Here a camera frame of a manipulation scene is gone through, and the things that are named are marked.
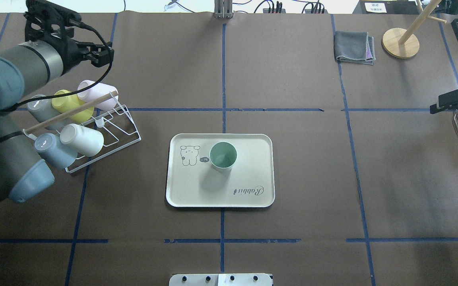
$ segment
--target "white tray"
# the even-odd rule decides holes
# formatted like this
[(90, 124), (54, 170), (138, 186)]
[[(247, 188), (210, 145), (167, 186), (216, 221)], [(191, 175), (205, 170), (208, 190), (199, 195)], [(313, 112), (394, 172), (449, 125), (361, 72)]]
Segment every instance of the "white tray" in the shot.
[[(238, 153), (227, 173), (218, 172), (209, 161), (211, 147), (221, 141), (231, 143)], [(173, 207), (270, 206), (275, 201), (271, 139), (264, 134), (174, 136), (165, 197)]]

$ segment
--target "cloth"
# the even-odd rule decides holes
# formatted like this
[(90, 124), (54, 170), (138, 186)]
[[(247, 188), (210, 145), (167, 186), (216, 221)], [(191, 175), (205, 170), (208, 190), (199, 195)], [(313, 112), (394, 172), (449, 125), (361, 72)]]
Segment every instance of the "cloth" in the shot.
[(333, 39), (335, 59), (341, 62), (374, 65), (374, 37), (362, 31), (336, 31)]

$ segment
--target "wooden stand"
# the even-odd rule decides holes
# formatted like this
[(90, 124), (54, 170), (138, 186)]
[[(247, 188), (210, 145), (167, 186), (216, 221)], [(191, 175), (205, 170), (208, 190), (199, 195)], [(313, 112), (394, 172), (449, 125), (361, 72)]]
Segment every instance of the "wooden stand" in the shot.
[(423, 10), (420, 0), (416, 0), (418, 7), (422, 10), (422, 13), (415, 19), (407, 30), (402, 28), (392, 28), (386, 31), (382, 40), (382, 45), (385, 51), (396, 58), (412, 58), (415, 54), (417, 54), (418, 50), (420, 50), (420, 42), (418, 42), (418, 38), (413, 35), (416, 29), (418, 29), (427, 18), (447, 23), (446, 20), (429, 15), (432, 11), (434, 11), (434, 8), (436, 8), (440, 2), (441, 0), (433, 0), (427, 5), (427, 7), (425, 7), (425, 10)]

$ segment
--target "cartoon dog drawing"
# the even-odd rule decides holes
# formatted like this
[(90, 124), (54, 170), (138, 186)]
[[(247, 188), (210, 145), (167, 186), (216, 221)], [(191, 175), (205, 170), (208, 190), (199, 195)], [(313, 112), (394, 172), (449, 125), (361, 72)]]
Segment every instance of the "cartoon dog drawing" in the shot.
[(180, 149), (183, 166), (193, 166), (197, 164), (200, 146), (181, 146)]

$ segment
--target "metal bracket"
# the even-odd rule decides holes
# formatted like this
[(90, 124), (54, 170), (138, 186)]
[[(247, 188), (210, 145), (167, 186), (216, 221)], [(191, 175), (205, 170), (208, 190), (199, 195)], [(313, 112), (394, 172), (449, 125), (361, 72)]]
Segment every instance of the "metal bracket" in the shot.
[(273, 275), (266, 273), (175, 274), (169, 286), (273, 286)]
[(215, 0), (215, 18), (233, 18), (233, 0)]

